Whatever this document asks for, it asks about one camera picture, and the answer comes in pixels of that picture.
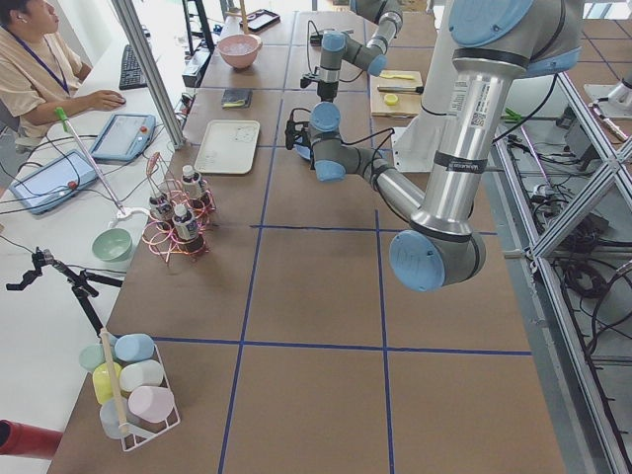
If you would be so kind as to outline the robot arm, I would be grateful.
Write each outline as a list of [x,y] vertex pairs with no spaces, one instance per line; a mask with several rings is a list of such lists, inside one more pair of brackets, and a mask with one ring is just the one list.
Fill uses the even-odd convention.
[[314,31],[320,37],[320,64],[302,75],[300,88],[316,84],[317,95],[322,102],[333,102],[337,97],[344,61],[370,76],[379,77],[387,64],[389,43],[403,26],[403,13],[398,1],[351,1],[350,10],[373,23],[376,30],[366,43],[343,31]]
[[512,83],[572,68],[580,56],[584,5],[580,1],[450,1],[439,29],[418,117],[410,124],[416,155],[433,157],[420,189],[378,150],[354,146],[340,133],[335,105],[344,63],[375,76],[400,33],[404,16],[395,1],[354,1],[351,10],[371,21],[367,42],[326,31],[319,67],[303,76],[315,83],[319,103],[307,121],[289,120],[285,145],[309,156],[321,182],[356,174],[407,221],[389,259],[395,276],[415,291],[466,281],[482,269],[485,244],[469,217]]

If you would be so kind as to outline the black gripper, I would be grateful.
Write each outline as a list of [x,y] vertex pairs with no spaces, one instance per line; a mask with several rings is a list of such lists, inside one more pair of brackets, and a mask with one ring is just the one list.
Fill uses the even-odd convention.
[[315,73],[303,74],[300,88],[305,89],[312,83],[317,85],[317,95],[322,102],[333,103],[338,95],[339,80],[328,81]]
[[287,150],[292,150],[297,146],[311,149],[311,142],[309,136],[309,120],[295,120],[294,114],[296,109],[292,109],[289,113],[289,117],[285,124],[284,146]]

